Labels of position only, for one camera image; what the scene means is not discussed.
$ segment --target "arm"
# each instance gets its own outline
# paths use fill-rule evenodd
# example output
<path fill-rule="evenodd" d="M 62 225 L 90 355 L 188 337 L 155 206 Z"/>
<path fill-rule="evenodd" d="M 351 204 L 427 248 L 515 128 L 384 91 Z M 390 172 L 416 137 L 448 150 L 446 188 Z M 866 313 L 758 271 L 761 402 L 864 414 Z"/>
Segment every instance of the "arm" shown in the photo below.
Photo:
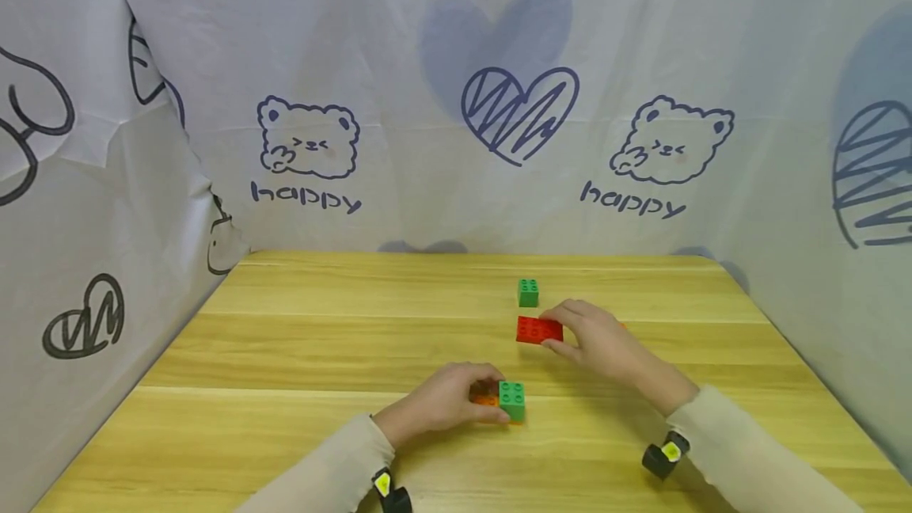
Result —
<path fill-rule="evenodd" d="M 579 347 L 547 340 L 558 355 L 635 388 L 690 442 L 690 461 L 742 513 L 856 513 L 845 494 L 712 386 L 697 388 L 653 355 L 610 313 L 568 299 L 541 314 L 563 323 Z"/>
<path fill-rule="evenodd" d="M 503 410 L 469 401 L 473 386 L 503 380 L 490 364 L 448 364 L 376 416 L 356 416 L 235 513 L 354 511 L 371 490 L 374 473 L 415 436 L 468 422 L 509 422 Z"/>

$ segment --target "sleeve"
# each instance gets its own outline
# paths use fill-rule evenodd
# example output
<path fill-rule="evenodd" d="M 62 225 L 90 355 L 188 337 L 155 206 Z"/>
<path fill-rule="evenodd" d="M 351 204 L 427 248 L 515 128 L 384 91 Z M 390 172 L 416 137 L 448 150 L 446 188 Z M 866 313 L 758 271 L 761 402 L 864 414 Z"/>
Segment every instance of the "sleeve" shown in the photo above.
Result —
<path fill-rule="evenodd" d="M 690 442 L 690 461 L 706 481 L 740 513 L 862 511 L 712 386 L 667 422 Z"/>
<path fill-rule="evenodd" d="M 235 513 L 348 513 L 395 452 L 370 416 L 359 415 Z"/>

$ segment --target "wooden table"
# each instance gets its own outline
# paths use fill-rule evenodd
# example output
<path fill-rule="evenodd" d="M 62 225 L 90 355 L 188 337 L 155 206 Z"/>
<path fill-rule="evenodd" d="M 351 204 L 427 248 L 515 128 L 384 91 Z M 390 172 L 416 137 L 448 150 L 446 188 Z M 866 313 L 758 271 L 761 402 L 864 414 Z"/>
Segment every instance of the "wooden table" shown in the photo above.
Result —
<path fill-rule="evenodd" d="M 433 436 L 397 459 L 418 513 L 731 511 L 683 463 L 640 467 L 664 424 L 634 393 L 514 341 L 518 278 L 541 304 L 612 310 L 868 513 L 910 487 L 754 303 L 700 257 L 256 253 L 228 275 L 36 511 L 224 512 L 357 412 L 450 361 L 526 383 L 524 427 Z M 376 502 L 361 511 L 378 511 Z"/>

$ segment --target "hand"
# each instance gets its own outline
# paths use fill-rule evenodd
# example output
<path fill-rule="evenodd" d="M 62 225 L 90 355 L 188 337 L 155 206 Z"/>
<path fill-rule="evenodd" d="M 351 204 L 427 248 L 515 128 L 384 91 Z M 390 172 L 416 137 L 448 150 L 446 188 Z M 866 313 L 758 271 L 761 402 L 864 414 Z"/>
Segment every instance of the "hand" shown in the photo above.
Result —
<path fill-rule="evenodd" d="M 507 424 L 510 416 L 504 410 L 469 401 L 473 386 L 504 380 L 491 364 L 449 363 L 407 397 L 377 412 L 374 422 L 394 448 L 426 431 L 449 430 L 469 422 Z"/>
<path fill-rule="evenodd" d="M 542 341 L 574 363 L 640 391 L 664 416 L 694 399 L 700 389 L 673 364 L 653 355 L 614 315 L 578 299 L 565 299 L 541 319 L 558 321 L 576 335 L 578 347 Z"/>

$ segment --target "green lego brick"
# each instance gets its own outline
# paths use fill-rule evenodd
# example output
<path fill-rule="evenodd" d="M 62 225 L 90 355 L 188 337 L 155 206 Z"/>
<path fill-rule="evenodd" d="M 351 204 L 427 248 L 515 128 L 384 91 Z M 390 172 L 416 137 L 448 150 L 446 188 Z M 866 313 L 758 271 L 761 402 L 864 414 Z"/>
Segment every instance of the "green lego brick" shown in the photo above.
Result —
<path fill-rule="evenodd" d="M 538 307 L 538 281 L 534 279 L 519 280 L 519 306 Z"/>
<path fill-rule="evenodd" d="M 522 382 L 500 381 L 500 408 L 512 422 L 526 421 L 526 388 Z"/>

